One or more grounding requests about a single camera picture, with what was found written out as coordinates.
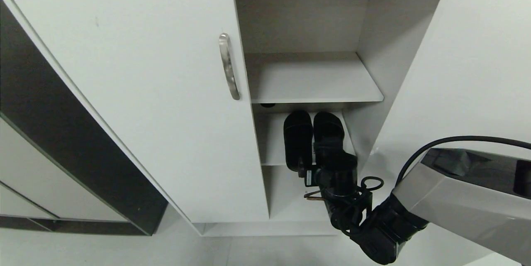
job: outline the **black cable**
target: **black cable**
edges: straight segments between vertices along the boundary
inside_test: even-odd
[[[395,187],[398,186],[398,184],[404,179],[404,176],[406,175],[406,171],[408,170],[409,166],[417,159],[422,153],[424,153],[426,150],[435,147],[436,145],[444,144],[444,143],[450,143],[450,142],[465,142],[465,141],[474,141],[474,142],[489,142],[489,143],[498,143],[498,144],[505,144],[510,146],[516,146],[521,147],[524,149],[531,149],[531,144],[522,142],[522,141],[516,141],[514,139],[503,139],[502,137],[492,137],[492,136],[480,136],[480,135],[462,135],[462,136],[451,136],[451,137],[445,137],[444,139],[437,139],[436,141],[432,141],[431,143],[428,143],[421,147],[417,152],[415,152],[407,161],[404,166],[402,166],[402,170],[400,170],[400,173],[398,174],[397,182],[395,184]]]

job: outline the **dark gray panel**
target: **dark gray panel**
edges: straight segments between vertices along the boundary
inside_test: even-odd
[[[46,232],[49,231],[43,226],[40,226],[27,218],[2,216],[2,215],[0,215],[0,228],[32,230],[32,231],[46,231]]]

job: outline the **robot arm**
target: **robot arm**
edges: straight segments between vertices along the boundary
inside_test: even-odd
[[[404,166],[391,195],[374,210],[366,179],[349,203],[324,194],[332,224],[383,265],[393,263],[404,244],[430,222],[531,265],[531,162],[464,149],[431,148],[463,138],[441,139],[417,151]],[[527,143],[486,139],[531,149]],[[408,166],[424,152],[404,177]],[[363,222],[362,211],[366,211]]]
[[[393,190],[411,215],[531,265],[531,162],[430,149]]]

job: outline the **cabinet back panel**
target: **cabinet back panel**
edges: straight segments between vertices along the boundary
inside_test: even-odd
[[[245,53],[355,51],[367,0],[236,0]]]
[[[395,101],[438,2],[368,1],[357,53],[384,100],[354,103],[343,111],[361,167]]]

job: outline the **white cabinet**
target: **white cabinet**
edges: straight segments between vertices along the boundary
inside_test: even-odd
[[[78,96],[188,219],[269,218],[234,0],[16,4]],[[229,92],[222,33],[240,100]]]
[[[0,181],[57,217],[125,221],[42,155],[3,119],[0,119],[0,158]]]
[[[10,1],[72,92],[205,236],[338,233],[285,166],[283,121],[297,109],[339,116],[360,177],[385,179],[375,204],[434,139],[531,139],[530,0]]]

